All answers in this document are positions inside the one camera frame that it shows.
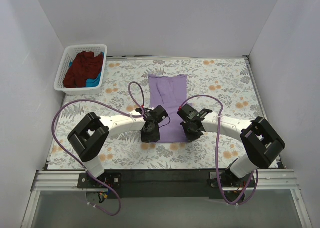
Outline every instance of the red cloth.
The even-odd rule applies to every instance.
[[[82,88],[87,79],[96,79],[104,63],[103,54],[95,57],[95,53],[83,51],[76,55],[71,67],[65,75],[63,85],[66,88]]]

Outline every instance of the laundry basket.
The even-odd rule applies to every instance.
[[[107,46],[104,44],[82,44],[82,45],[72,45],[68,46],[62,56],[60,66],[54,81],[54,89],[56,91],[64,92],[68,95],[95,95],[99,94],[102,89],[102,82],[104,79],[104,72],[106,66],[106,57],[107,57]],[[104,53],[103,64],[101,70],[101,78],[99,85],[96,87],[83,87],[83,88],[65,88],[64,79],[69,70],[69,64],[72,62],[77,54],[81,52],[94,52],[94,56],[98,56],[101,52]]]

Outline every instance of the floral pattern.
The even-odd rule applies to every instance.
[[[104,72],[103,85],[97,95],[66,95],[64,104],[78,99],[103,102],[122,111],[131,112],[137,108],[128,93],[131,81],[139,82],[144,90],[145,106],[150,103],[148,74],[157,76],[188,75],[187,95],[207,94],[219,98],[224,104],[222,115],[239,119],[254,119],[262,116],[253,83],[244,59],[155,59],[108,61]],[[138,86],[132,86],[132,94],[141,102]],[[219,104],[209,98],[195,98],[193,107],[216,112]],[[117,115],[105,107],[79,102],[66,108],[57,124],[57,137],[73,154],[68,134],[85,114],[95,112],[98,116]],[[139,132],[129,132],[109,137],[99,155],[105,169],[212,169],[216,158],[219,167],[227,168],[238,157],[246,153],[241,142],[221,136],[219,156],[215,157],[216,133],[205,132],[192,143],[141,142]],[[82,167],[58,144],[54,143],[48,157],[48,170],[77,170]]]

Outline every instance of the tabletop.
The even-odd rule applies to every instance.
[[[243,58],[107,60],[102,92],[96,95],[66,95],[63,104],[78,99],[91,99],[131,112],[137,106],[129,96],[128,85],[136,81],[143,87],[147,108],[150,102],[148,74],[169,77],[187,75],[187,96],[210,95],[218,98],[224,105],[223,116],[242,120],[263,116]],[[142,101],[138,86],[132,86],[132,94],[138,102]],[[198,111],[220,110],[219,104],[210,98],[195,98],[192,105]],[[79,102],[67,107],[57,123],[57,138],[76,156],[67,137],[90,112],[98,116],[117,115],[99,104]],[[132,131],[108,137],[99,158],[105,169],[212,169],[215,168],[216,135],[205,132],[192,143],[148,144],[141,142],[139,131]],[[222,135],[218,153],[219,167],[225,169],[246,151],[241,142]],[[276,162],[271,165],[271,168],[277,167]],[[82,167],[54,143],[47,169],[80,170]]]

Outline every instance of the metal frame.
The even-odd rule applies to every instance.
[[[267,114],[265,112],[260,94],[257,89],[256,81],[251,70],[249,59],[247,56],[242,57],[247,65],[249,75],[252,79],[253,87],[258,98],[262,113],[265,118]],[[108,60],[172,60],[172,59],[190,59],[188,57],[108,57]],[[214,176],[215,170],[205,170],[208,175],[212,174]],[[30,195],[29,203],[23,218],[22,228],[30,228],[32,226],[33,219],[37,210],[37,205],[39,202],[39,197],[42,191],[51,191],[51,192],[65,192],[65,191],[86,191],[85,189],[78,189],[78,180],[79,175],[84,173],[84,170],[76,171],[38,171],[35,176],[35,180],[32,187],[32,192]],[[290,190],[294,204],[300,218],[303,228],[311,228],[312,224],[308,216],[303,198],[301,196],[300,185],[295,176],[295,173],[292,169],[268,169],[268,170],[259,170],[259,182],[257,186],[258,190]],[[90,191],[101,191],[101,189],[90,189]]]

